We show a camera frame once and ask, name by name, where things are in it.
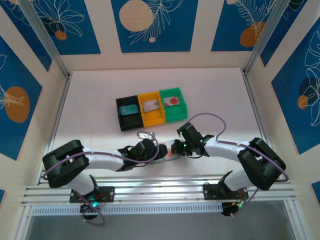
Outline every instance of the yellow tray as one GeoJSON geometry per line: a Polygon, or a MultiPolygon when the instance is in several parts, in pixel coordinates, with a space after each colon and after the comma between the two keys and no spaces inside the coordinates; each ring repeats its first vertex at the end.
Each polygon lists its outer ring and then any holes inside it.
{"type": "Polygon", "coordinates": [[[149,127],[157,124],[164,124],[166,122],[165,110],[164,110],[164,106],[162,104],[159,92],[155,91],[155,92],[140,94],[138,95],[138,101],[141,109],[141,115],[142,115],[142,121],[143,121],[144,127],[149,127]],[[151,100],[158,100],[159,108],[152,111],[144,112],[142,103],[146,101],[151,101],[151,100]]]}

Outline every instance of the card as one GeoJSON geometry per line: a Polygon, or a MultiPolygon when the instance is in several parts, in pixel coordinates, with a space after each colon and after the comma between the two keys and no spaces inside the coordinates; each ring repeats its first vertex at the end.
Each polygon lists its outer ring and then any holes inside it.
{"type": "Polygon", "coordinates": [[[159,108],[158,100],[143,101],[142,108],[145,113],[159,108]]]}
{"type": "Polygon", "coordinates": [[[179,105],[180,104],[179,99],[178,99],[177,96],[165,97],[163,99],[163,101],[164,101],[164,105],[166,107],[175,106],[175,105],[179,105]]]}
{"type": "Polygon", "coordinates": [[[135,104],[120,107],[120,113],[122,116],[130,115],[130,114],[137,114],[138,112],[139,112],[138,106],[135,104]]]}

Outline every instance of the cable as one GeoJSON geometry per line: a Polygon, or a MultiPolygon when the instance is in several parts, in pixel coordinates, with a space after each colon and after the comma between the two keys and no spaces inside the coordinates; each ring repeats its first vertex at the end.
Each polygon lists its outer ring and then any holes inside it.
{"type": "Polygon", "coordinates": [[[85,212],[86,212],[86,210],[84,210],[84,211],[82,212],[82,215],[81,215],[83,221],[84,221],[85,223],[90,224],[90,225],[93,225],[93,226],[102,226],[102,225],[104,225],[104,224],[106,223],[106,219],[105,219],[105,216],[101,213],[101,211],[100,211],[98,208],[94,207],[94,206],[91,204],[91,202],[89,202],[87,199],[85,199],[79,192],[77,192],[77,191],[75,191],[75,190],[73,190],[73,191],[74,191],[74,193],[75,193],[79,198],[81,198],[82,201],[84,201],[87,205],[89,205],[89,207],[90,207],[91,209],[95,210],[95,211],[101,216],[101,218],[102,218],[102,222],[101,222],[101,223],[97,223],[97,222],[93,222],[93,221],[88,221],[87,219],[85,219],[85,212]]]}
{"type": "Polygon", "coordinates": [[[145,166],[147,166],[149,163],[146,163],[146,164],[144,164],[144,165],[142,165],[142,166],[134,166],[135,168],[143,168],[143,167],[145,167],[145,166]]]}
{"type": "MultiPolygon", "coordinates": [[[[216,135],[216,137],[215,137],[215,139],[216,139],[216,141],[217,141],[218,143],[238,146],[238,143],[237,143],[237,142],[218,140],[218,138],[220,137],[220,135],[223,134],[223,133],[226,131],[226,129],[227,129],[227,123],[226,123],[225,120],[223,120],[222,117],[220,117],[220,116],[218,116],[218,115],[216,115],[216,114],[209,113],[209,112],[198,113],[198,114],[194,115],[193,117],[191,117],[191,118],[187,121],[187,123],[189,123],[192,119],[194,119],[195,117],[200,116],[200,115],[211,115],[211,116],[214,116],[214,117],[216,117],[216,118],[218,118],[218,119],[220,119],[220,120],[222,121],[224,127],[223,127],[222,131],[219,132],[219,133],[216,135]]],[[[243,147],[243,148],[246,148],[246,149],[250,149],[251,151],[254,151],[256,154],[260,155],[260,156],[263,157],[265,160],[267,160],[267,161],[270,162],[272,165],[274,165],[274,166],[284,175],[284,177],[285,177],[285,179],[279,179],[279,180],[276,180],[276,182],[287,182],[287,181],[289,180],[289,177],[288,177],[288,175],[286,174],[286,172],[285,172],[278,164],[276,164],[274,161],[272,161],[272,159],[270,159],[268,156],[266,156],[265,154],[263,154],[262,152],[260,152],[259,150],[255,149],[255,148],[253,148],[253,147],[251,147],[251,146],[248,146],[248,145],[245,145],[245,144],[242,144],[242,143],[240,143],[239,146],[240,146],[240,147],[243,147]]],[[[258,190],[259,190],[259,188],[257,188],[257,189],[255,190],[255,192],[252,194],[252,196],[242,205],[241,208],[243,208],[244,206],[246,206],[246,205],[255,197],[255,195],[257,194],[258,190]]]]}
{"type": "Polygon", "coordinates": [[[204,154],[202,153],[200,156],[195,156],[195,157],[192,157],[192,156],[188,156],[186,155],[189,159],[199,159],[203,156],[204,154]]]}
{"type": "Polygon", "coordinates": [[[53,165],[52,167],[50,167],[47,171],[45,171],[45,173],[42,175],[42,179],[44,180],[48,180],[47,178],[47,175],[53,171],[56,167],[64,164],[65,162],[69,161],[70,159],[73,159],[73,158],[76,158],[76,157],[79,157],[79,156],[82,156],[82,155],[103,155],[103,156],[110,156],[110,157],[115,157],[115,158],[118,158],[118,159],[122,159],[124,161],[130,161],[130,162],[133,162],[133,163],[136,163],[136,164],[147,164],[147,163],[150,163],[151,161],[153,161],[158,153],[159,153],[159,142],[158,140],[152,136],[152,134],[150,132],[147,132],[147,131],[138,131],[136,134],[139,136],[140,133],[144,133],[144,134],[148,134],[152,137],[152,139],[155,141],[156,143],[156,152],[155,152],[155,155],[149,159],[149,160],[146,160],[146,161],[137,161],[137,160],[134,160],[134,159],[130,159],[130,158],[127,158],[127,157],[124,157],[124,156],[120,156],[120,155],[116,155],[116,154],[112,154],[112,153],[109,153],[109,152],[104,152],[104,151],[84,151],[84,152],[79,152],[79,153],[76,153],[76,154],[73,154],[61,161],[59,161],[57,164],[53,165]]]}

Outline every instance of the metal frame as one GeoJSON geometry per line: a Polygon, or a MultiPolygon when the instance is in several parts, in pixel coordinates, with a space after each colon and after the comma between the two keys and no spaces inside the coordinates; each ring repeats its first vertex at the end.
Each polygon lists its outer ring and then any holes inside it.
{"type": "Polygon", "coordinates": [[[304,215],[302,214],[299,202],[296,200],[289,200],[284,201],[284,205],[296,238],[298,240],[311,240],[312,237],[310,236],[309,227],[304,215]]]}
{"type": "MultiPolygon", "coordinates": [[[[217,184],[223,175],[177,177],[97,177],[98,186],[114,186],[114,202],[108,204],[180,204],[204,203],[203,184],[217,184]]],[[[249,195],[256,190],[248,189],[249,195]]],[[[71,190],[52,189],[47,183],[28,186],[22,206],[74,205],[71,190]]],[[[295,200],[290,182],[274,184],[269,191],[258,191],[254,201],[295,200]]]]}
{"type": "MultiPolygon", "coordinates": [[[[61,97],[60,97],[60,102],[59,102],[58,109],[56,111],[56,115],[55,115],[55,119],[54,119],[54,123],[53,123],[53,126],[52,126],[50,138],[48,140],[48,143],[47,143],[47,145],[45,147],[45,150],[44,150],[44,153],[43,153],[44,155],[46,155],[47,153],[51,152],[51,150],[53,148],[53,145],[55,143],[55,138],[56,138],[56,134],[57,134],[60,118],[61,118],[61,115],[62,115],[62,111],[63,111],[64,106],[65,106],[67,93],[68,93],[69,86],[70,86],[71,77],[72,77],[72,74],[69,74],[69,76],[68,76],[68,78],[67,78],[67,80],[66,80],[66,82],[64,84],[64,88],[62,90],[62,94],[61,94],[61,97]]],[[[39,171],[38,171],[38,174],[37,174],[37,177],[36,177],[34,185],[38,185],[39,184],[41,176],[43,174],[43,169],[44,169],[44,164],[41,162],[41,165],[40,165],[40,168],[39,168],[39,171]]]]}
{"type": "Polygon", "coordinates": [[[12,236],[11,240],[26,239],[33,210],[34,210],[33,206],[21,206],[19,208],[20,219],[17,225],[17,230],[15,231],[15,234],[12,236]]]}
{"type": "Polygon", "coordinates": [[[259,131],[260,131],[261,138],[272,148],[272,145],[271,145],[271,143],[270,143],[270,141],[269,141],[269,139],[267,137],[267,133],[266,133],[265,128],[264,128],[264,124],[263,124],[262,119],[261,119],[260,114],[259,114],[259,109],[258,109],[258,106],[256,104],[254,93],[252,92],[250,81],[248,80],[248,77],[245,74],[245,71],[243,69],[241,70],[241,72],[242,72],[244,85],[245,85],[246,91],[248,93],[250,102],[251,102],[253,114],[254,114],[256,123],[258,125],[259,131]]]}
{"type": "Polygon", "coordinates": [[[28,20],[36,36],[42,43],[44,49],[49,54],[50,58],[56,63],[61,74],[67,78],[69,75],[68,70],[36,10],[28,0],[17,0],[17,2],[25,18],[28,20]]]}
{"type": "Polygon", "coordinates": [[[262,33],[254,45],[250,58],[244,68],[244,73],[246,76],[250,73],[257,59],[260,57],[262,51],[266,47],[267,42],[269,41],[290,1],[291,0],[278,0],[275,4],[274,9],[272,10],[270,17],[267,19],[265,27],[263,28],[262,33]]]}

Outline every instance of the green tray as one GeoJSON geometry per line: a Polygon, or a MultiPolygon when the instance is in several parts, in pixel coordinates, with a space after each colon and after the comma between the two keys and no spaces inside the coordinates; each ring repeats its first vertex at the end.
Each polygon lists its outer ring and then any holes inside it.
{"type": "Polygon", "coordinates": [[[166,122],[175,122],[188,118],[187,104],[179,87],[159,91],[164,107],[166,122]],[[164,98],[175,97],[179,99],[179,105],[165,106],[164,98]]]}

